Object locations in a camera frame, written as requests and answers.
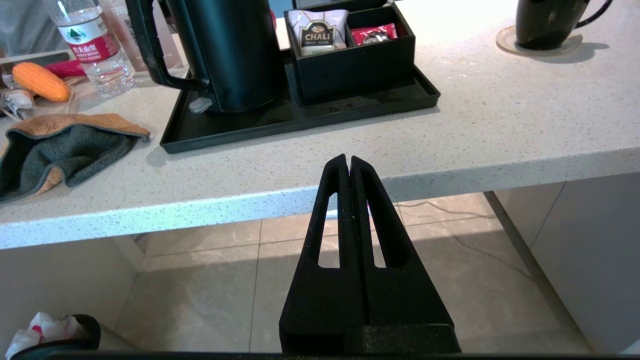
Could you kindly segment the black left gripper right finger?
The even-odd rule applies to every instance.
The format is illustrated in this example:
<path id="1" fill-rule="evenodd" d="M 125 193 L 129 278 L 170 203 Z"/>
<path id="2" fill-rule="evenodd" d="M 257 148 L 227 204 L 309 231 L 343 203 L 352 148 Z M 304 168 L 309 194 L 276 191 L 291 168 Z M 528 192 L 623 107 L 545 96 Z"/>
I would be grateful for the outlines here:
<path id="1" fill-rule="evenodd" d="M 365 325 L 350 333 L 364 354 L 457 354 L 454 322 L 371 164 L 350 164 L 358 210 Z"/>

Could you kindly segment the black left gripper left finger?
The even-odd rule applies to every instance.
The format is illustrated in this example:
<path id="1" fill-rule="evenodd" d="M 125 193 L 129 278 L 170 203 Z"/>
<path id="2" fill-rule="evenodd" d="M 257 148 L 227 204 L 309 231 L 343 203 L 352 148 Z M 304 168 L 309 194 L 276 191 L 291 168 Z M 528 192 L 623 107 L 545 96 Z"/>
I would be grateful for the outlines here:
<path id="1" fill-rule="evenodd" d="M 337 196 L 337 268 L 319 265 L 329 200 Z M 344 154 L 323 168 L 301 254 L 279 318 L 285 354 L 350 354 L 366 323 L 349 168 Z"/>

